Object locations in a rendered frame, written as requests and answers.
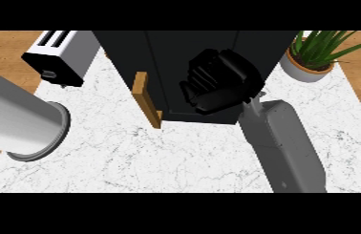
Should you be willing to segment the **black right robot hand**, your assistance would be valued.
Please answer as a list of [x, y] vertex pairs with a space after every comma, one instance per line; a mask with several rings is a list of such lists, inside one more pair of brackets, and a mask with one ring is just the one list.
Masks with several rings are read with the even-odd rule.
[[180, 89], [186, 102], [207, 116], [249, 103], [264, 85], [255, 66], [238, 53], [205, 49], [189, 61]]

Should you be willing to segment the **dark cabinet body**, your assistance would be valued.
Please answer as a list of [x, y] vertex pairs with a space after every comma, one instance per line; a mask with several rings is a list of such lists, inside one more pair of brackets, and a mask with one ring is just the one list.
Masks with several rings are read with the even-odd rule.
[[230, 49], [255, 66], [266, 82], [295, 31], [98, 31], [95, 33], [124, 82], [148, 73], [148, 93], [168, 121], [233, 124], [245, 102], [201, 115], [185, 100], [180, 82], [188, 80], [189, 61], [205, 49]]

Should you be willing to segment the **green plant in white pot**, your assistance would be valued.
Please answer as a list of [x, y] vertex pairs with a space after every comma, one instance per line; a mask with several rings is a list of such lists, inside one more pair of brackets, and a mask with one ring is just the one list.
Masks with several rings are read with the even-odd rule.
[[361, 49], [361, 44], [335, 52], [356, 31], [311, 31], [298, 35], [279, 61], [286, 74], [298, 81], [314, 83], [333, 70], [338, 58]]

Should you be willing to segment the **white and black toaster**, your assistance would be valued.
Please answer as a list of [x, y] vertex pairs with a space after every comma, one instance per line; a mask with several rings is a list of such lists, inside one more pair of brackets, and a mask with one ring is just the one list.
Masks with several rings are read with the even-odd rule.
[[43, 31], [21, 58], [45, 81], [81, 87], [99, 48], [92, 31]]

